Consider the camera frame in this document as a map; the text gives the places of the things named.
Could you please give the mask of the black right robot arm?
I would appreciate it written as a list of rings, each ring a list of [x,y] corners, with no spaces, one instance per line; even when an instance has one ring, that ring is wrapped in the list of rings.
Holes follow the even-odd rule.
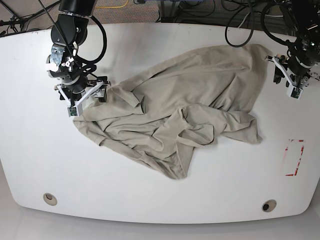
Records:
[[[107,51],[107,34],[103,25],[94,17],[96,6],[94,0],[62,0],[59,14],[50,32],[52,47],[46,61],[46,70],[52,78],[59,79],[61,85],[56,87],[60,99],[74,108],[76,103],[84,99],[86,88],[100,102],[105,102],[107,76],[96,76],[96,64],[102,60]],[[92,20],[102,33],[102,50],[93,60],[79,56],[79,46],[88,35],[88,24]]]

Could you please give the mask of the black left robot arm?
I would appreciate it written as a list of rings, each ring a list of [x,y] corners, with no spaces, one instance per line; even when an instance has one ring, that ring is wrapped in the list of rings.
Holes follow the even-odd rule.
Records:
[[[259,12],[262,31],[274,42],[287,48],[287,55],[268,57],[274,62],[273,81],[279,84],[286,79],[286,86],[301,90],[309,85],[314,74],[311,69],[320,62],[320,2],[318,0],[265,0]],[[265,18],[273,7],[279,8],[294,41],[283,40],[271,33]]]

